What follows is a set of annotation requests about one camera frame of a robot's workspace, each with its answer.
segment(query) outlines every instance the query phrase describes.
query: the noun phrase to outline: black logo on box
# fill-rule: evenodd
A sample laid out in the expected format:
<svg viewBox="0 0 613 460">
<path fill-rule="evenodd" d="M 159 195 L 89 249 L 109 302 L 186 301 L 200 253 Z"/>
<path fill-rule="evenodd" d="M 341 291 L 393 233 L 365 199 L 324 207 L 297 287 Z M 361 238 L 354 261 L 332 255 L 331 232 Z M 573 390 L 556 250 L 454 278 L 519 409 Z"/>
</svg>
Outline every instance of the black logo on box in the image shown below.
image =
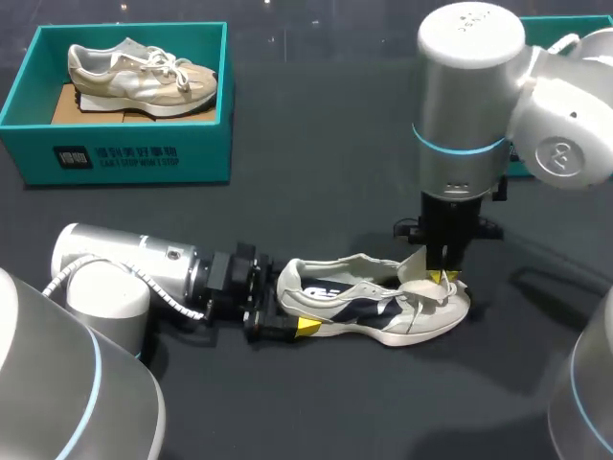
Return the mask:
<svg viewBox="0 0 613 460">
<path fill-rule="evenodd" d="M 55 146 L 57 161 L 64 170 L 91 170 L 92 162 L 85 146 Z"/>
</svg>

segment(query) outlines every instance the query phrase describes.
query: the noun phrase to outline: shoe box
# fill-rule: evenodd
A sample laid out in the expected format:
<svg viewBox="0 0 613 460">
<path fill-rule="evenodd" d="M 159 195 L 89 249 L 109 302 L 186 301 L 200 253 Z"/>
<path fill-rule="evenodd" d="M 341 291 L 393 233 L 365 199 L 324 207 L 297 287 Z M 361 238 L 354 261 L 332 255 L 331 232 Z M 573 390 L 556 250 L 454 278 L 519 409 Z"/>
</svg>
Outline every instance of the shoe box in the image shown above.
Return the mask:
<svg viewBox="0 0 613 460">
<path fill-rule="evenodd" d="M 68 48 L 107 49 L 126 37 L 216 71 L 215 107 L 163 120 L 80 112 Z M 221 22 L 41 26 L 0 112 L 0 139 L 28 185 L 227 182 L 234 110 L 227 38 Z"/>
<path fill-rule="evenodd" d="M 591 34 L 599 29 L 611 27 L 611 16 L 527 16 L 521 18 L 526 29 L 526 41 L 529 45 L 549 48 L 567 34 L 577 34 L 580 37 Z M 531 174 L 519 161 L 513 145 L 510 145 L 511 163 L 508 176 L 528 177 Z"/>
</svg>

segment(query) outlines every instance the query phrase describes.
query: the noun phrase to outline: sneaker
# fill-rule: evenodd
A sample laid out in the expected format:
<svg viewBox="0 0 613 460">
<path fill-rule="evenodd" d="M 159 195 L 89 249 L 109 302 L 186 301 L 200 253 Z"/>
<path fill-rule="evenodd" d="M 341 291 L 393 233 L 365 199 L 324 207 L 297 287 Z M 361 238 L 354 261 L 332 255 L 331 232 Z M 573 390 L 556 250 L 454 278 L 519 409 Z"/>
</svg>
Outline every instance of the sneaker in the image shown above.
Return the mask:
<svg viewBox="0 0 613 460">
<path fill-rule="evenodd" d="M 72 45 L 68 73 L 86 112 L 143 111 L 169 118 L 215 103 L 217 73 L 127 38 L 107 50 Z"/>
<path fill-rule="evenodd" d="M 391 347 L 412 345 L 456 327 L 470 306 L 465 284 L 445 273 L 436 284 L 425 267 L 425 247 L 403 263 L 364 254 L 294 259 L 279 276 L 277 296 L 303 320 L 297 335 L 361 333 Z"/>
</svg>

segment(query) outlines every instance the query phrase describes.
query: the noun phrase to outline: dark gray tabletop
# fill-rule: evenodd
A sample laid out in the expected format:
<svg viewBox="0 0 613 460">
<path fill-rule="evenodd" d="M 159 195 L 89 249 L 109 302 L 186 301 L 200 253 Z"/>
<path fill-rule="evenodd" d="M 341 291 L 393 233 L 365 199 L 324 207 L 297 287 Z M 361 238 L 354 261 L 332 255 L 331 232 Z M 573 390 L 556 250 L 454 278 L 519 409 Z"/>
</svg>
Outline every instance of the dark gray tabletop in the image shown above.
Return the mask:
<svg viewBox="0 0 613 460">
<path fill-rule="evenodd" d="M 228 20 L 236 62 L 228 186 L 26 190 L 0 151 L 0 266 L 36 288 L 58 232 L 78 221 L 279 258 L 363 251 L 403 259 L 392 224 L 419 213 L 410 56 L 444 2 L 4 0 L 0 100 L 35 25 Z M 499 2 L 519 14 L 598 13 L 606 2 Z M 513 181 L 485 215 L 505 242 L 474 243 L 465 281 L 486 308 L 440 339 L 386 349 L 363 336 L 214 348 L 163 324 L 151 369 L 168 409 L 166 460 L 553 459 L 556 373 L 613 280 L 613 184 L 587 193 Z"/>
</svg>

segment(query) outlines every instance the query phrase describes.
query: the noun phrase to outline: beige sneaker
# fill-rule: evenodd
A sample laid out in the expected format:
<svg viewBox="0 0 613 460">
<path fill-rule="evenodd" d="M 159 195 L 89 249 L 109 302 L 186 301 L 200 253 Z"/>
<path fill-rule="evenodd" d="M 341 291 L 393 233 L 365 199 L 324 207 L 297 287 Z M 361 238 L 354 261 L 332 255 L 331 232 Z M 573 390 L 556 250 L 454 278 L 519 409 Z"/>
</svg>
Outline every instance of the beige sneaker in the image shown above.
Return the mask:
<svg viewBox="0 0 613 460">
<path fill-rule="evenodd" d="M 139 110 L 176 117 L 215 103 L 217 73 L 127 38 L 108 50 L 72 45 L 68 73 L 88 112 Z"/>
</svg>

